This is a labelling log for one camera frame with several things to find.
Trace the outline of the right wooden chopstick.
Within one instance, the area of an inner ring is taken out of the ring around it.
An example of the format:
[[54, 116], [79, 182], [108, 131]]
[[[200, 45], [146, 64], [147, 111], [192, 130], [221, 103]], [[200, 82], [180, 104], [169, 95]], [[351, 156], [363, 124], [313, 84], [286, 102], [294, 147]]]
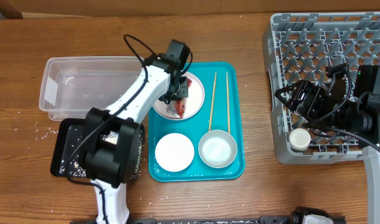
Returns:
[[226, 72], [226, 100], [227, 100], [227, 132], [231, 134], [230, 130], [230, 93], [229, 93], [229, 74]]

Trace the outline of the white round plate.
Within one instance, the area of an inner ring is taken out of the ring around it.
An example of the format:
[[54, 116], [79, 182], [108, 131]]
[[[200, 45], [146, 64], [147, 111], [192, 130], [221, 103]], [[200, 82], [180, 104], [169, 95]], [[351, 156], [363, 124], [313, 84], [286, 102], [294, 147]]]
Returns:
[[166, 112], [168, 105], [162, 101], [157, 100], [153, 105], [153, 109], [160, 116], [170, 120], [184, 120], [193, 117], [202, 108], [205, 99], [205, 91], [202, 82], [200, 79], [198, 79], [197, 76], [190, 72], [186, 72], [184, 76], [192, 80], [191, 86], [188, 89], [188, 98], [186, 100], [186, 111], [184, 113], [184, 117], [169, 117]]

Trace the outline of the grey small bowl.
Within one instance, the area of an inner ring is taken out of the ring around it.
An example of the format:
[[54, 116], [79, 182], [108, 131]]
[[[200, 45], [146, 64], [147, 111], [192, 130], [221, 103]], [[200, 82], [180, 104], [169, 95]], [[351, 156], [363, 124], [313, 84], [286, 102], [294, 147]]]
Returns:
[[200, 139], [198, 153], [207, 166], [220, 169], [233, 163], [237, 156], [237, 143], [223, 130], [212, 130]]

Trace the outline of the pink small bowl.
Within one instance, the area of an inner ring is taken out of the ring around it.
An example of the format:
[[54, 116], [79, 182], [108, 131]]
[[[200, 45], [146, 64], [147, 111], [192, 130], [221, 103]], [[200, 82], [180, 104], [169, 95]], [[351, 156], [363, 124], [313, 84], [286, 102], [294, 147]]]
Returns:
[[186, 169], [194, 159], [194, 146], [183, 134], [171, 133], [162, 137], [155, 148], [158, 165], [168, 172], [180, 172]]

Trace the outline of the white tissue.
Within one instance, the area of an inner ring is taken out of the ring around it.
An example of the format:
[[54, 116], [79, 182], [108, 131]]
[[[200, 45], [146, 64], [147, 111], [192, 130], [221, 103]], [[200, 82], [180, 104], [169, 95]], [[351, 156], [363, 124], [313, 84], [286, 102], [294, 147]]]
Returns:
[[166, 112], [167, 112], [169, 117], [172, 117], [172, 118], [178, 118], [179, 117], [175, 104], [176, 103], [174, 101], [172, 101], [172, 102], [170, 102], [170, 104], [166, 108]]

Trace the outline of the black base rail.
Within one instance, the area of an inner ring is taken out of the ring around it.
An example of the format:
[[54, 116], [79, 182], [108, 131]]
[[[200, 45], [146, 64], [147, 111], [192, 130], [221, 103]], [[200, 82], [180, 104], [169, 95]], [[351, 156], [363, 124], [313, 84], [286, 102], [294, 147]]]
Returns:
[[258, 218], [215, 218], [155, 220], [154, 218], [129, 218], [128, 224], [347, 224], [344, 216], [332, 216], [326, 211], [310, 207], [297, 207], [285, 215], [264, 215]]

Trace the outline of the wooden chopstick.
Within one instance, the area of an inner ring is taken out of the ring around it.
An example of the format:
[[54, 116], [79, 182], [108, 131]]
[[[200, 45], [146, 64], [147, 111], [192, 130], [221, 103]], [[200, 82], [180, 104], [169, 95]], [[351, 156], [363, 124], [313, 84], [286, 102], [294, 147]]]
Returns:
[[213, 82], [213, 87], [212, 87], [211, 109], [210, 109], [210, 116], [209, 116], [208, 131], [211, 131], [211, 129], [212, 129], [212, 119], [213, 119], [213, 112], [214, 112], [214, 98], [215, 98], [215, 92], [216, 92], [216, 80], [217, 80], [217, 71], [215, 71], [215, 74], [214, 74], [214, 82]]
[[226, 100], [227, 100], [227, 132], [231, 134], [230, 130], [230, 93], [229, 93], [229, 74], [226, 72]]

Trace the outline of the white cup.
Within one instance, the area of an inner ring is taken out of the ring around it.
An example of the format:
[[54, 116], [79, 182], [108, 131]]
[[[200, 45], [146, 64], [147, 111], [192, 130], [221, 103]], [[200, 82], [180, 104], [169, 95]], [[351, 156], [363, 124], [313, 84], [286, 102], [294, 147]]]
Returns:
[[310, 133], [306, 129], [296, 128], [290, 132], [289, 142], [295, 152], [306, 151], [311, 142]]

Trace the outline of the clear plastic bin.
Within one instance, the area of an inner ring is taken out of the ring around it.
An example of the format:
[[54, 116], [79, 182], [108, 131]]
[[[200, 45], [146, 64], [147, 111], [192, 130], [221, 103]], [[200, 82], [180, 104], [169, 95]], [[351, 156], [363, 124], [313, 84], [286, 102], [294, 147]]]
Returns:
[[39, 109], [52, 121], [84, 118], [116, 102], [138, 78], [134, 56], [53, 57], [44, 69]]

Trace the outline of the grey dishwasher rack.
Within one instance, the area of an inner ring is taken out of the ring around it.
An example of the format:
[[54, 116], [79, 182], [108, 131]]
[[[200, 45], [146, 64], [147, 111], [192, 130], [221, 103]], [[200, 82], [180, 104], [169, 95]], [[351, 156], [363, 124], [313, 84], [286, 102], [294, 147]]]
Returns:
[[[347, 63], [352, 81], [360, 65], [380, 65], [380, 12], [278, 13], [262, 36], [271, 91], [299, 80], [327, 81], [328, 65]], [[305, 123], [277, 99], [271, 111], [275, 156], [282, 164], [360, 161], [362, 151], [349, 136], [312, 136], [305, 152], [295, 152], [290, 132]]]

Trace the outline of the red foil wrapper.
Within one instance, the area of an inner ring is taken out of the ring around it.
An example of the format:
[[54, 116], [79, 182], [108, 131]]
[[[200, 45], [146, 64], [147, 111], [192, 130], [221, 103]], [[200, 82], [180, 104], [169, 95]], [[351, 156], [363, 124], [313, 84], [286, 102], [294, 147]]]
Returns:
[[[192, 80], [189, 79], [189, 86], [191, 86]], [[178, 115], [180, 118], [184, 117], [184, 113], [186, 111], [186, 100], [187, 98], [183, 98], [182, 100], [176, 100], [175, 101], [175, 106], [178, 112]]]

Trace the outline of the teal plastic tray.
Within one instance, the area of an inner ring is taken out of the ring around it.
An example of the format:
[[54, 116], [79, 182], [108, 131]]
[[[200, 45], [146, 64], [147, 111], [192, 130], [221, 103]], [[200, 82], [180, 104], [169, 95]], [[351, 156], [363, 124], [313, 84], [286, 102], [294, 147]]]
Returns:
[[[237, 143], [237, 156], [225, 168], [212, 168], [201, 160], [196, 151], [191, 164], [180, 172], [162, 169], [155, 159], [158, 141], [167, 134], [180, 133], [188, 137], [195, 148], [203, 135], [208, 132], [214, 74], [217, 71], [216, 92], [212, 130], [227, 131], [226, 72], [229, 74], [230, 130]], [[234, 67], [227, 62], [193, 63], [189, 71], [200, 79], [204, 86], [205, 99], [202, 108], [191, 118], [170, 120], [160, 116], [153, 108], [149, 112], [148, 125], [148, 167], [150, 175], [159, 182], [182, 182], [203, 180], [236, 179], [245, 170], [245, 152], [242, 134], [242, 121]]]

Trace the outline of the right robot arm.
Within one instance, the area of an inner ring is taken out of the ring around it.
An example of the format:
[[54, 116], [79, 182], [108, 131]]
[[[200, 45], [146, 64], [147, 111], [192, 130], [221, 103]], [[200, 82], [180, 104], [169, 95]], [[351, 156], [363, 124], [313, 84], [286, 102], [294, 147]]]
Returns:
[[347, 63], [327, 66], [325, 73], [323, 86], [300, 80], [274, 96], [306, 119], [302, 130], [358, 140], [368, 180], [368, 223], [380, 223], [380, 65], [359, 66], [354, 82]]

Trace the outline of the left wooden chopstick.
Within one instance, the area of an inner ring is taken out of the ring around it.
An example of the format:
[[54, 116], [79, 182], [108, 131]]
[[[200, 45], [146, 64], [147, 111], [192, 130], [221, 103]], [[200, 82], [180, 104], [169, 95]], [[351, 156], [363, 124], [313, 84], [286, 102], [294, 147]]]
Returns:
[[211, 131], [211, 129], [212, 129], [212, 119], [213, 119], [213, 112], [214, 112], [214, 98], [215, 98], [215, 92], [216, 92], [216, 80], [217, 80], [217, 71], [215, 71], [215, 74], [214, 74], [214, 82], [213, 82], [213, 87], [212, 87], [211, 109], [210, 109], [210, 116], [209, 116], [208, 131]]

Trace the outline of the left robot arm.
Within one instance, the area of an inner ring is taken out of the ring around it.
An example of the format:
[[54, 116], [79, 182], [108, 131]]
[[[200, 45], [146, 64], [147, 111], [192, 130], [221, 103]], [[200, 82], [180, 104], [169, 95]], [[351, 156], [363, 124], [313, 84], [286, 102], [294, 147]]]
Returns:
[[136, 81], [116, 102], [92, 108], [84, 119], [83, 141], [72, 153], [95, 189], [95, 223], [126, 223], [126, 183], [138, 175], [142, 121], [156, 101], [170, 104], [188, 96], [185, 73], [192, 63], [190, 48], [172, 40], [165, 53], [141, 59]]

